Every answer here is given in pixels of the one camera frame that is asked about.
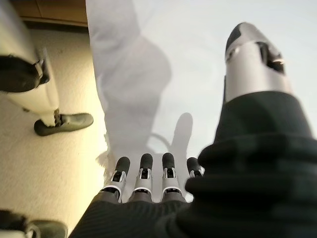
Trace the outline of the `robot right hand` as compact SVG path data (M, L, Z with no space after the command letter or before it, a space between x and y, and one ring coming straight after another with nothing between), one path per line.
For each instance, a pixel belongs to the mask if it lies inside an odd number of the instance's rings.
M102 189L73 238L314 238L317 142L280 51L253 24L231 32L213 144L189 159L185 188L152 203L141 188L119 203Z

